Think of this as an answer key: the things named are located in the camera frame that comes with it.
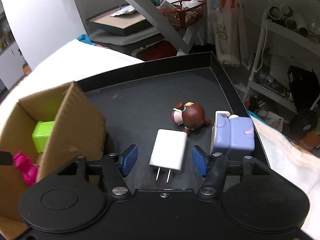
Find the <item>orange basket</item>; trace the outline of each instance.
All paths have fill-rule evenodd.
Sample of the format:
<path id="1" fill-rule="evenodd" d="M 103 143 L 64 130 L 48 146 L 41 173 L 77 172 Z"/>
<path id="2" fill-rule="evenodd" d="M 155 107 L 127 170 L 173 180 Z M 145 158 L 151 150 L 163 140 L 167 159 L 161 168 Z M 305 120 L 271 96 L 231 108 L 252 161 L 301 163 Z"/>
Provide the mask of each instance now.
<path id="1" fill-rule="evenodd" d="M 160 12 L 167 18 L 171 25 L 177 29 L 186 29 L 193 23 L 199 21 L 202 18 L 204 1 L 199 1 L 200 4 L 189 9 L 182 9 L 183 1 L 190 2 L 191 0 L 179 0 L 172 2 L 178 11 L 160 10 Z"/>

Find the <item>black speaker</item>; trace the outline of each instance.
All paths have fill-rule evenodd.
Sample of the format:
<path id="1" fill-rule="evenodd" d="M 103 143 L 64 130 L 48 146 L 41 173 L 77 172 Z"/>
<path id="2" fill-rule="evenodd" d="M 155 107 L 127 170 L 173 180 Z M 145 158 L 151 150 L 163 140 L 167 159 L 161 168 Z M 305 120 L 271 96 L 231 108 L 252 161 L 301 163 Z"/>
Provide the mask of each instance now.
<path id="1" fill-rule="evenodd" d="M 318 124 L 316 113 L 311 110 L 303 110 L 296 114 L 289 123 L 290 133 L 301 137 L 306 136 Z"/>
<path id="2" fill-rule="evenodd" d="M 320 94 L 320 85 L 314 71 L 290 66 L 289 87 L 297 112 L 310 109 Z"/>

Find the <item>teal cloth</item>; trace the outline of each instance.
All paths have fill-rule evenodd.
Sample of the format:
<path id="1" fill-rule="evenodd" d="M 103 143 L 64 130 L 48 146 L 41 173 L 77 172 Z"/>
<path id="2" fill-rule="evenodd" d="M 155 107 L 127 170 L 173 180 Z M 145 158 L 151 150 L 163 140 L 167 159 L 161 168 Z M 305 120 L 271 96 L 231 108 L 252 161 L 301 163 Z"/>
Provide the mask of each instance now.
<path id="1" fill-rule="evenodd" d="M 257 116 L 255 113 L 253 113 L 253 112 L 251 112 L 251 111 L 249 111 L 249 110 L 247 110 L 247 111 L 248 111 L 249 115 L 253 116 L 254 118 L 257 118 L 259 121 L 261 121 L 261 122 L 265 123 L 266 125 L 268 125 L 265 121 L 263 121 L 263 120 L 262 120 L 259 116 Z"/>
<path id="2" fill-rule="evenodd" d="M 90 38 L 87 34 L 82 34 L 77 38 L 78 41 L 81 41 L 83 43 L 89 44 L 89 45 L 96 45 L 95 43 L 91 42 Z"/>

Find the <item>white shelf unit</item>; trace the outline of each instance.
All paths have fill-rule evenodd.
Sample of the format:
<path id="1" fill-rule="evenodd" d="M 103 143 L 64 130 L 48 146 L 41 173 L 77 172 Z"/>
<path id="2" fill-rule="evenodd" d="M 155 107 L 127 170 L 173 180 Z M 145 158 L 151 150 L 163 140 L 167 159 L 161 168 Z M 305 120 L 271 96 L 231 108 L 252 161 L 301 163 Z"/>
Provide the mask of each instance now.
<path id="1" fill-rule="evenodd" d="M 258 68 L 258 62 L 260 59 L 260 55 L 262 52 L 263 44 L 265 41 L 265 34 L 266 30 L 271 31 L 273 33 L 277 33 L 297 44 L 304 47 L 305 49 L 309 50 L 310 52 L 314 53 L 315 55 L 320 57 L 320 45 L 315 44 L 312 41 L 309 41 L 307 38 L 299 35 L 298 33 L 291 31 L 279 24 L 273 23 L 270 20 L 267 19 L 268 17 L 268 10 L 266 9 L 263 13 L 262 21 L 261 21 L 261 31 L 260 31 L 260 37 L 259 42 L 257 46 L 257 53 L 254 59 L 252 71 L 248 80 L 248 85 L 246 92 L 244 94 L 243 102 L 246 102 L 248 100 L 248 97 L 251 95 L 251 91 L 255 90 L 263 95 L 265 95 L 268 98 L 271 98 L 272 100 L 276 101 L 277 103 L 281 104 L 282 106 L 286 107 L 287 109 L 291 110 L 295 114 L 297 113 L 296 107 L 292 102 L 289 100 L 281 97 L 280 95 L 272 92 L 268 88 L 265 88 L 263 86 L 258 85 L 253 81 L 254 75 L 256 73 L 256 70 Z"/>
<path id="2" fill-rule="evenodd" d="M 200 28 L 203 28 L 202 43 L 207 43 L 208 20 L 207 4 L 203 9 L 203 16 L 200 21 L 188 27 L 184 37 L 181 37 L 176 29 L 162 15 L 162 13 L 149 0 L 125 0 L 132 5 L 143 17 L 145 17 L 157 30 L 169 41 L 178 51 L 178 55 L 188 54 Z"/>
<path id="3" fill-rule="evenodd" d="M 261 23 L 262 27 L 267 29 L 268 31 L 272 31 L 274 33 L 277 33 L 297 44 L 300 46 L 306 48 L 310 52 L 314 53 L 315 55 L 320 57 L 320 45 L 315 44 L 312 41 L 309 41 L 307 38 L 301 36 L 300 34 L 289 30 L 288 28 L 285 28 L 279 24 L 273 23 L 267 19 L 262 19 Z"/>

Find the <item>metal shelf frame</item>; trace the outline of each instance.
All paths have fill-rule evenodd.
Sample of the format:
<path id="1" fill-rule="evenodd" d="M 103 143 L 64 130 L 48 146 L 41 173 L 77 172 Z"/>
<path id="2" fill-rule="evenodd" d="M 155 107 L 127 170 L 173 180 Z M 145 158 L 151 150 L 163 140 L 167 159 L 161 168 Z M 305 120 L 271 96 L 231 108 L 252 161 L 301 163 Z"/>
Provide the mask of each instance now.
<path id="1" fill-rule="evenodd" d="M 207 43 L 208 36 L 208 10 L 204 6 L 203 17 L 197 23 L 188 27 L 184 37 L 181 37 L 169 21 L 149 0 L 125 0 L 145 17 L 178 51 L 178 54 L 188 54 L 193 46 L 199 30 L 203 29 L 203 44 Z"/>

